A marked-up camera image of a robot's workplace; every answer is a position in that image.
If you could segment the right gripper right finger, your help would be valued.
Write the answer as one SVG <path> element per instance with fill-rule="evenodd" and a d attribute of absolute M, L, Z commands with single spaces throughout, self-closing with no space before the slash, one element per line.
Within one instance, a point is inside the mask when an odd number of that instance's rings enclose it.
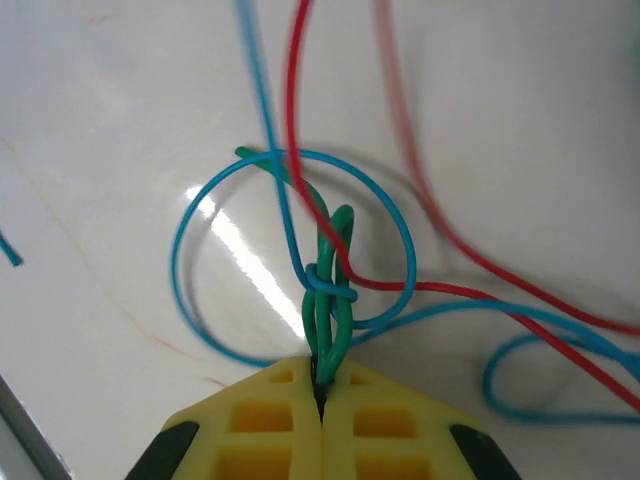
<path fill-rule="evenodd" d="M 352 360 L 336 374 L 322 418 L 324 479 L 518 479 L 467 413 Z"/>

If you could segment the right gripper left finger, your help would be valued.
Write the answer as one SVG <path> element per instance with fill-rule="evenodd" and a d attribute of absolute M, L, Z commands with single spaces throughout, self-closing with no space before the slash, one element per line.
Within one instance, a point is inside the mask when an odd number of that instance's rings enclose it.
<path fill-rule="evenodd" d="M 321 423 L 307 357 L 281 360 L 173 414 L 130 479 L 318 479 Z"/>

